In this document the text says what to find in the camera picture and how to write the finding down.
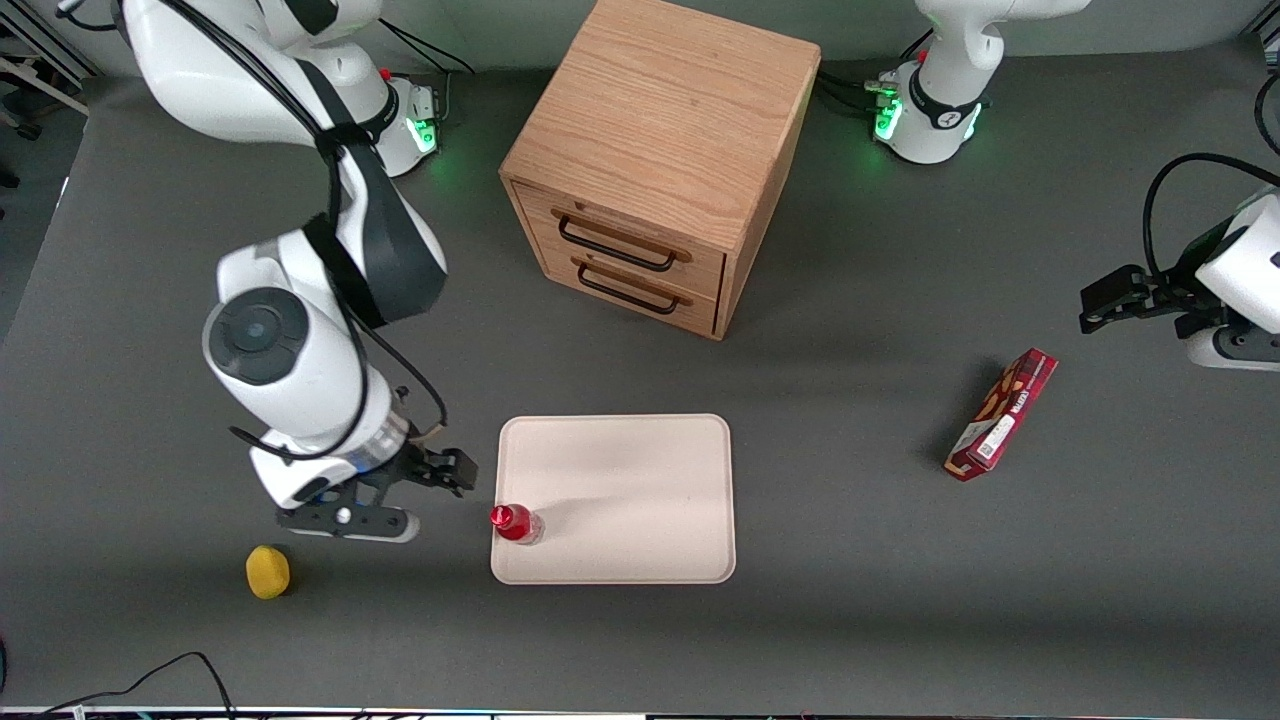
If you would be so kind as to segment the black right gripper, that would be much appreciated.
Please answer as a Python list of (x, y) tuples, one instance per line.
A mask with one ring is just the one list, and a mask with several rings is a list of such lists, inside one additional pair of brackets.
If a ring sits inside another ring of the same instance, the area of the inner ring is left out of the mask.
[(401, 482), (447, 489), (462, 498), (475, 489), (476, 479), (477, 464), (461, 448), (430, 454), (416, 445), (406, 445), (378, 468), (333, 486), (328, 498), (346, 498), (369, 507), (383, 506), (390, 488)]

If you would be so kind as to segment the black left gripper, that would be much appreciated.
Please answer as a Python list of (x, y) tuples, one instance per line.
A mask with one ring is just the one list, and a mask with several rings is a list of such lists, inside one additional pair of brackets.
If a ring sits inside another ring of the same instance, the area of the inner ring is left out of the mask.
[(1162, 310), (1167, 310), (1178, 315), (1174, 327), (1181, 341), (1202, 331), (1211, 337), (1220, 334), (1226, 341), (1240, 341), (1243, 316), (1229, 309), (1196, 275), (1226, 247), (1230, 224), (1230, 220), (1222, 220), (1197, 236), (1167, 268), (1158, 265), (1155, 240), (1149, 236), (1148, 269), (1157, 284), (1155, 305), (1149, 301), (1152, 290), (1146, 270), (1137, 264), (1123, 265), (1080, 291), (1080, 333), (1092, 334), (1116, 322), (1161, 316)]

